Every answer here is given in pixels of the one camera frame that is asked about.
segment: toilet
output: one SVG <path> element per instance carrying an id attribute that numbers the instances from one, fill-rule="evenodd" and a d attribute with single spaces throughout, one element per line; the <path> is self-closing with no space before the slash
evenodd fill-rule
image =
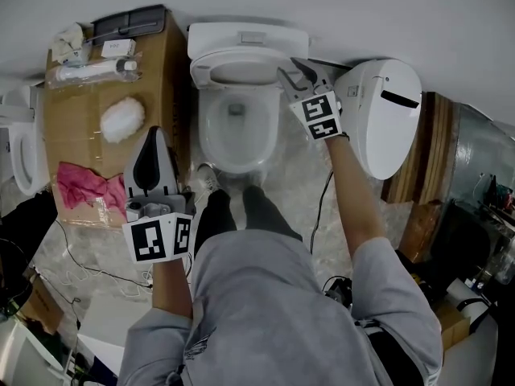
<path id="1" fill-rule="evenodd" d="M 0 127 L 9 132 L 14 180 L 24 195 L 33 195 L 50 181 L 43 140 L 43 89 L 24 86 L 4 94 Z"/>
<path id="2" fill-rule="evenodd" d="M 200 146 L 216 168 L 233 175 L 260 170 L 277 142 L 281 85 L 277 69 L 302 75 L 290 57 L 306 59 L 304 31 L 256 23 L 189 27 L 190 73 L 199 89 Z"/>

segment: pink cloth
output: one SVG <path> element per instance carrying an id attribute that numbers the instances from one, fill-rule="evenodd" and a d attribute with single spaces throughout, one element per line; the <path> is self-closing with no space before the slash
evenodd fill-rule
<path id="1" fill-rule="evenodd" d="M 103 197 L 108 209 L 116 207 L 126 217 L 126 190 L 123 176 L 117 175 L 109 180 L 95 175 L 90 169 L 71 163 L 60 162 L 57 168 L 57 186 L 67 209 Z"/>

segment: toilet tank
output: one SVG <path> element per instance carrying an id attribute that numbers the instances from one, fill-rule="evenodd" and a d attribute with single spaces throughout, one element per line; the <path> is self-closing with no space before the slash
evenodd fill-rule
<path id="1" fill-rule="evenodd" d="M 306 59 L 309 35 L 289 27 L 258 23 L 194 23 L 189 28 L 187 55 L 192 60 L 242 47 L 264 47 L 287 57 Z"/>

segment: plastic bag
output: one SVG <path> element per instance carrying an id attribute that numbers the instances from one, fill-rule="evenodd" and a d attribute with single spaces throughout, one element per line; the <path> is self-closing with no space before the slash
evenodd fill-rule
<path id="1" fill-rule="evenodd" d="M 139 79 L 139 57 L 141 56 L 58 66 L 48 71 L 47 84 L 49 88 L 62 88 L 73 84 L 94 84 L 104 81 L 136 81 Z"/>

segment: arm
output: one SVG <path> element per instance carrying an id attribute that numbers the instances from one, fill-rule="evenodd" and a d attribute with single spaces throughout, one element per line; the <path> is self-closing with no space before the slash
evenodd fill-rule
<path id="1" fill-rule="evenodd" d="M 336 199 L 348 251 L 351 257 L 365 241 L 382 237 L 385 231 L 377 214 L 372 194 L 360 163 L 347 138 L 336 136 L 326 140 L 335 177 Z"/>
<path id="2" fill-rule="evenodd" d="M 354 266 L 352 316 L 379 322 L 433 384 L 443 355 L 439 321 L 384 238 L 376 200 L 348 140 L 335 137 L 326 142 Z"/>
<path id="3" fill-rule="evenodd" d="M 164 385 L 183 364 L 192 297 L 181 260 L 154 264 L 153 308 L 127 334 L 118 384 Z"/>

